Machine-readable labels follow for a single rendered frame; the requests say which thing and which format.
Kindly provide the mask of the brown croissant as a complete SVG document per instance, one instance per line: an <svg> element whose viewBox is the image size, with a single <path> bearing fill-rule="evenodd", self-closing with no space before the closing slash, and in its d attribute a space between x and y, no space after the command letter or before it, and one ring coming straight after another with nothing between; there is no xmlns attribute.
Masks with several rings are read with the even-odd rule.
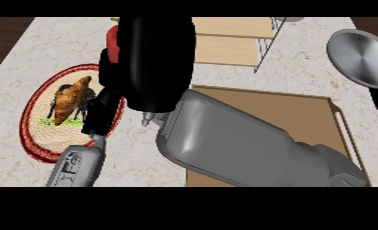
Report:
<svg viewBox="0 0 378 230"><path fill-rule="evenodd" d="M55 94L55 125L59 126L83 101L92 77L86 76Z"/></svg>

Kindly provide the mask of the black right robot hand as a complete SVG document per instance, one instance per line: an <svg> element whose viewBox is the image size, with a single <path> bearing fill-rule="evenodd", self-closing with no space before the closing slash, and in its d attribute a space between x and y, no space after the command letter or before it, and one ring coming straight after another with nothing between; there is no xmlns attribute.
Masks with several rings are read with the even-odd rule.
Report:
<svg viewBox="0 0 378 230"><path fill-rule="evenodd" d="M129 17L118 22L118 62L108 49L99 61L99 83L121 93L130 109L163 113L176 108L189 88L195 63L191 17Z"/></svg>

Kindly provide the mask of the red bell pepper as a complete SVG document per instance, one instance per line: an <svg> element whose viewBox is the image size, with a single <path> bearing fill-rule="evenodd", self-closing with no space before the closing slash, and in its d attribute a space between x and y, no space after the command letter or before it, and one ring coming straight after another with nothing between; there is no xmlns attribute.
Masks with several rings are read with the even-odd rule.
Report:
<svg viewBox="0 0 378 230"><path fill-rule="evenodd" d="M111 63L118 62L120 47L117 44L117 37L118 37L118 26L114 25L107 33L107 49L108 49L108 57L110 57Z"/></svg>

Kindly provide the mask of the silver metal pan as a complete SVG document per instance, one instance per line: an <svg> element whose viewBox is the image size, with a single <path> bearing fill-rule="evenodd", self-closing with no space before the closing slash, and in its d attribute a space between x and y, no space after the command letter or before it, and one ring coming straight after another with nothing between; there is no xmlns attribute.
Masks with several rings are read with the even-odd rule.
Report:
<svg viewBox="0 0 378 230"><path fill-rule="evenodd" d="M337 31L327 54L340 73L359 85L378 89L378 36L358 29Z"/></svg>

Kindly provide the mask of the round red-rimmed woven placemat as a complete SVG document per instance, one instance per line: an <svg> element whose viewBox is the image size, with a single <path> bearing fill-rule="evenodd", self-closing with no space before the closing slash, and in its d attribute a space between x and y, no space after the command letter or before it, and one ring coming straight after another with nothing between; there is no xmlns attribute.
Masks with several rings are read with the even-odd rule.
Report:
<svg viewBox="0 0 378 230"><path fill-rule="evenodd" d="M56 126L53 106L56 92L87 76L92 77L92 81L83 102L64 123ZM70 145L93 146L93 140L82 133L82 128L87 116L87 102L98 96L101 90L99 65L82 64L56 73L34 92L21 117L20 138L25 152L39 161L56 163Z"/></svg>

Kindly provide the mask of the brown wooden tray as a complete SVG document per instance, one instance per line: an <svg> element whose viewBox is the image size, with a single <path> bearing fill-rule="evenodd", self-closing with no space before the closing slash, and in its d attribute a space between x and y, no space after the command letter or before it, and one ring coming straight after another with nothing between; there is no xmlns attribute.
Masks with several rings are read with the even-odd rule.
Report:
<svg viewBox="0 0 378 230"><path fill-rule="evenodd" d="M336 149L367 174L353 141L343 137L349 130L337 123L343 115L327 98L210 86L194 90L284 129L294 141Z"/></svg>

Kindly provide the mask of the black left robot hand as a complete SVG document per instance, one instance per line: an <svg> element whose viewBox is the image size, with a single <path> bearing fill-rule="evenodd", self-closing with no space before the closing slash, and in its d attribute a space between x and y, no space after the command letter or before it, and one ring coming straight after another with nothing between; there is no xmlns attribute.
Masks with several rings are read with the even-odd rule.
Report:
<svg viewBox="0 0 378 230"><path fill-rule="evenodd" d="M118 121L124 98L121 94L104 88L98 97L87 103L87 116L82 132L87 135L107 136Z"/></svg>

